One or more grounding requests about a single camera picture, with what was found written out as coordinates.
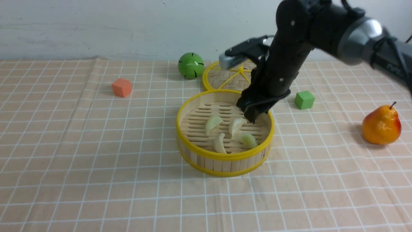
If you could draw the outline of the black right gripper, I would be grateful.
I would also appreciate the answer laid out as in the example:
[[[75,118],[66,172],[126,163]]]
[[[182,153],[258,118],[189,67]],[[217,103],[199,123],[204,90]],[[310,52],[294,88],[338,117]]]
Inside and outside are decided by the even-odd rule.
[[[278,75],[272,70],[266,73],[265,64],[257,65],[251,72],[251,84],[242,91],[236,106],[250,123],[290,95],[291,77]]]

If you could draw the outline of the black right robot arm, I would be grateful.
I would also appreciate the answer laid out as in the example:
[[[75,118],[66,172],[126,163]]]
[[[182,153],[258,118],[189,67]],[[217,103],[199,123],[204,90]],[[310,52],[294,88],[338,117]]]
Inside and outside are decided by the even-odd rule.
[[[347,1],[284,0],[276,12],[277,32],[270,46],[266,36],[233,48],[256,64],[251,83],[237,107],[254,123],[262,113],[290,94],[290,86],[313,49],[320,49],[346,65],[362,62],[388,75],[411,91],[411,45],[399,41],[361,8]]]

